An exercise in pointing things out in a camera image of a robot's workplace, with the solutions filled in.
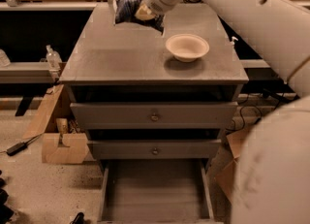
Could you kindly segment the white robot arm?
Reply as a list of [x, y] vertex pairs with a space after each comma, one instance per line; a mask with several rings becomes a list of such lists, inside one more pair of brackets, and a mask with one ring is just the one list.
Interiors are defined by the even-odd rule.
[[[181, 0], [144, 0], [156, 14]], [[310, 224], [310, 12], [289, 0], [202, 0], [298, 95], [253, 127], [232, 192], [232, 224]]]

